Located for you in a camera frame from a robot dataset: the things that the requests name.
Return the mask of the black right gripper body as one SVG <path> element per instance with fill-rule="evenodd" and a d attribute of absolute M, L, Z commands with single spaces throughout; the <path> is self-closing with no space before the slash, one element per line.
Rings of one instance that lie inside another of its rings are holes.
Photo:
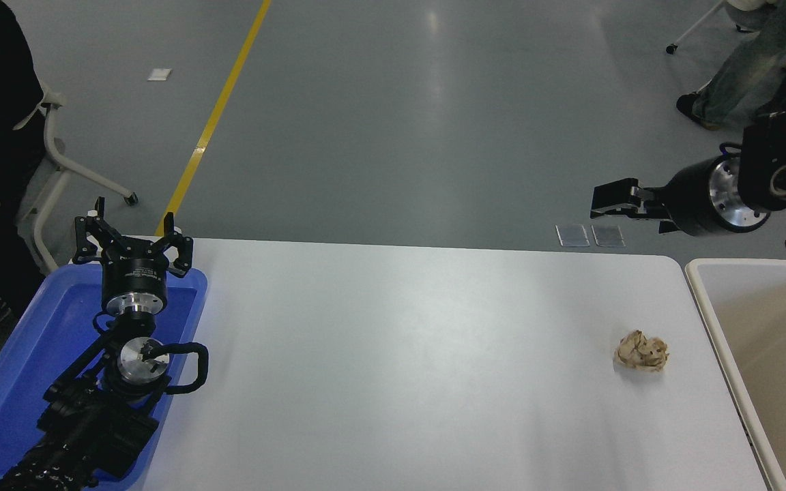
<path fill-rule="evenodd" d="M 665 233 L 683 232 L 693 237 L 727 235 L 721 216 L 712 204 L 710 177 L 721 158 L 710 158 L 683 168 L 665 184 Z"/>

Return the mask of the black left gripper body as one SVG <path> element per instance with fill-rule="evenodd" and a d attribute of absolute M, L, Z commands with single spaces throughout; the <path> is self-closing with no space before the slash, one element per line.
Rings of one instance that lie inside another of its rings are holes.
<path fill-rule="evenodd" d="M 147 248 L 129 246 L 122 252 L 115 246 L 101 254 L 101 303 L 124 305 L 166 305 L 166 271 L 169 260 L 164 254 L 150 254 Z"/>

